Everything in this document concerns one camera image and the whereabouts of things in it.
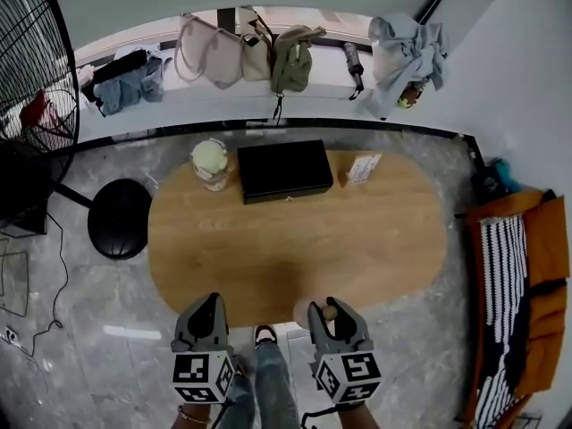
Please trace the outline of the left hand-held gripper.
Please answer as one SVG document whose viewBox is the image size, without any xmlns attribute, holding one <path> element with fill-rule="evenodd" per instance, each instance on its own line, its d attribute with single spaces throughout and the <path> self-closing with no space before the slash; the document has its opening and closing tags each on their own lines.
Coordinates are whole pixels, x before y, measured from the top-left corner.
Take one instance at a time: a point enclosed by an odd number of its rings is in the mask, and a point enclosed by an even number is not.
<svg viewBox="0 0 572 429">
<path fill-rule="evenodd" d="M 201 297 L 177 319 L 172 386 L 193 404 L 223 404 L 235 375 L 223 296 Z"/>
</svg>

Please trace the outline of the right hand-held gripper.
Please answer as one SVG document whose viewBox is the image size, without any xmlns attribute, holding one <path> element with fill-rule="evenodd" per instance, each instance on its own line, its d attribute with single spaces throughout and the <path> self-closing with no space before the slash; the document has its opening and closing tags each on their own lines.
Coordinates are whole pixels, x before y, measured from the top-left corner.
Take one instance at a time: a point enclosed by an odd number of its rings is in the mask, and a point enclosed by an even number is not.
<svg viewBox="0 0 572 429">
<path fill-rule="evenodd" d="M 365 320 L 354 317 L 353 309 L 342 300 L 327 298 L 327 320 L 341 332 L 330 332 L 323 308 L 311 301 L 307 324 L 316 348 L 313 376 L 334 405 L 362 404 L 374 396 L 382 381 L 382 354 L 374 348 Z"/>
</svg>

